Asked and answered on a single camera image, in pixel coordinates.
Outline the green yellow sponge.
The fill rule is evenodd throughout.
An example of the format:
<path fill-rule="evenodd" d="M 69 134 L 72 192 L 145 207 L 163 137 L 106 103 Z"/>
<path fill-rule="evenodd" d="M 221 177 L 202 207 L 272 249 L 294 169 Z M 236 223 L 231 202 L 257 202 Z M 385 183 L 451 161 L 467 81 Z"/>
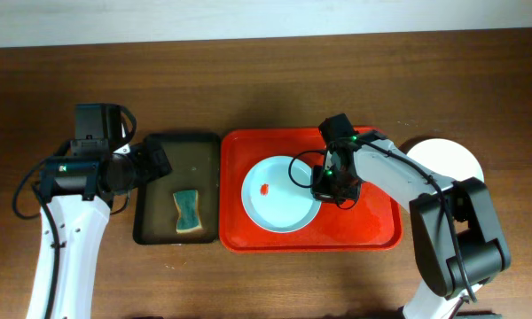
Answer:
<path fill-rule="evenodd" d="M 173 194 L 178 212 L 177 233 L 190 233 L 202 228 L 197 190 L 178 191 Z"/>

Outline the light blue plate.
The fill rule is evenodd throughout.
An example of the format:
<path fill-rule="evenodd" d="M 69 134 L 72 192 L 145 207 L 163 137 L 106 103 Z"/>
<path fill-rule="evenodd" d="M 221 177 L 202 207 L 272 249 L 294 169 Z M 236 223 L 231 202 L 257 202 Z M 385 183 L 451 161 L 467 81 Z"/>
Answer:
<path fill-rule="evenodd" d="M 310 189 L 312 168 L 299 159 L 274 156 L 255 164 L 241 187 L 246 215 L 260 228 L 290 233 L 310 224 L 321 208 Z"/>

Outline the white plate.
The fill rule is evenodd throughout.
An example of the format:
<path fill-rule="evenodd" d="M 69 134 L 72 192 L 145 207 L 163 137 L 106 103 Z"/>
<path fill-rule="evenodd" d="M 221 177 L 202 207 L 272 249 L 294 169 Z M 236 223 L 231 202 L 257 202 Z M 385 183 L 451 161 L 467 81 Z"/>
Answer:
<path fill-rule="evenodd" d="M 430 138 L 415 143 L 407 156 L 434 172 L 464 181 L 475 177 L 484 182 L 479 161 L 463 145 L 443 138 Z"/>

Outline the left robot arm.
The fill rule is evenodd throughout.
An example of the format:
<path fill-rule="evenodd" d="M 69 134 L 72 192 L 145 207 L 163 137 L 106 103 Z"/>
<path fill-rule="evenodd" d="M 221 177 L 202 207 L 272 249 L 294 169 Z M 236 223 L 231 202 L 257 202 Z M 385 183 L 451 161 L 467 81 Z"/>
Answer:
<path fill-rule="evenodd" d="M 171 173 L 160 143 L 145 139 L 116 152 L 73 152 L 67 141 L 44 162 L 32 190 L 40 205 L 41 242 L 29 318 L 88 318 L 98 252 L 113 200 Z"/>

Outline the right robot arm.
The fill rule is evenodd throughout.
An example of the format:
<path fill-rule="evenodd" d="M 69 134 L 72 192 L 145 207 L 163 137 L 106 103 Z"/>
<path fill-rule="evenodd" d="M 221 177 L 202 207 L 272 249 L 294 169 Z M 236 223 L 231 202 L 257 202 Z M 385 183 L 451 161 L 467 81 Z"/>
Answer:
<path fill-rule="evenodd" d="M 314 168 L 315 198 L 340 205 L 371 183 L 411 218 L 422 282 L 403 318 L 453 318 L 476 291 L 511 265 L 487 185 L 458 181 L 410 159 L 376 130 L 322 129 L 324 162 Z"/>

